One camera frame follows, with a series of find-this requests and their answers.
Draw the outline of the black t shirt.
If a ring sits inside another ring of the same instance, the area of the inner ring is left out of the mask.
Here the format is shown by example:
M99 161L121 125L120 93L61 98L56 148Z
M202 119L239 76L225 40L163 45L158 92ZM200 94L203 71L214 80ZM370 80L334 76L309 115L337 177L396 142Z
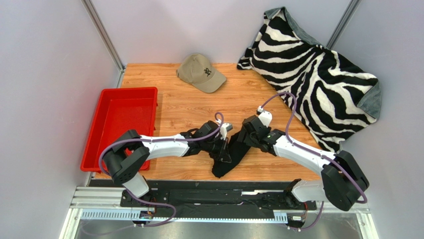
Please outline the black t shirt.
M212 174L216 178L221 178L228 172L233 170L248 153L251 146L244 142L239 142L237 139L240 135L240 131L232 135L229 141L229 156L231 157L231 163L215 162L212 167Z

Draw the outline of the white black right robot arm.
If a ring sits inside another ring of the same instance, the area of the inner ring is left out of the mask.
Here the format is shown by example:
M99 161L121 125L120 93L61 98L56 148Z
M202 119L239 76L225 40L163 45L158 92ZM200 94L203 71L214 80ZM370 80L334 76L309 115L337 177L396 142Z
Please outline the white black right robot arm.
M364 192L370 183L347 151L339 153L317 149L272 129L270 112L263 111L243 120L237 142L247 148L258 148L264 153L289 159L311 170L320 179L295 180L287 192L299 202L330 202L342 211L349 211L355 203L366 203Z

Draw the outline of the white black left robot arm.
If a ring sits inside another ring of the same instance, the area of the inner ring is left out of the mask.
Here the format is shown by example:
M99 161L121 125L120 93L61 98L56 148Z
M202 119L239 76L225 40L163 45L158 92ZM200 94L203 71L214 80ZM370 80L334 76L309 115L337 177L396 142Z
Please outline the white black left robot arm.
M129 195L140 199L150 191L147 181L138 172L145 162L168 156L187 157L204 151L214 161L230 163L227 133L232 129L232 124L218 120L168 137L150 137L134 129L128 130L103 150L99 166L114 184L122 185Z

